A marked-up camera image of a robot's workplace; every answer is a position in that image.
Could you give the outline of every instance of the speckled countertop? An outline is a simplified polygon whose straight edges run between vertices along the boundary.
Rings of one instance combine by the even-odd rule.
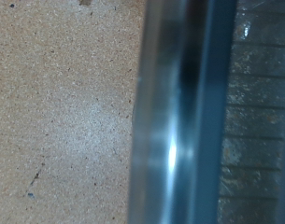
[[[145,1],[80,3],[0,0],[0,223],[126,222]]]

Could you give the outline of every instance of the beige granite surface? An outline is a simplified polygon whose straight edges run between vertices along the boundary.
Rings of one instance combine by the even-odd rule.
[[[144,5],[0,0],[0,223],[126,223]]]

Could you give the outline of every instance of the dark stain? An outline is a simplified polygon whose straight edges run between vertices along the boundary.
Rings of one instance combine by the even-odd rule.
[[[28,197],[31,198],[31,199],[34,199],[36,196],[34,196],[33,193],[28,193]]]
[[[92,0],[79,0],[80,6],[89,6],[92,3]]]

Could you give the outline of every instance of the blurry metal object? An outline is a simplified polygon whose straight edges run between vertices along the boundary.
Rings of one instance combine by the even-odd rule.
[[[149,1],[130,224],[216,223],[235,1]]]

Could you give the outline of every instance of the dark speck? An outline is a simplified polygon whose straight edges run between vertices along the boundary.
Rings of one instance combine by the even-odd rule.
[[[28,193],[28,197],[29,197],[29,198],[32,198],[32,199],[34,199],[34,198],[35,198],[35,196],[34,196],[34,194],[33,194],[33,193]]]

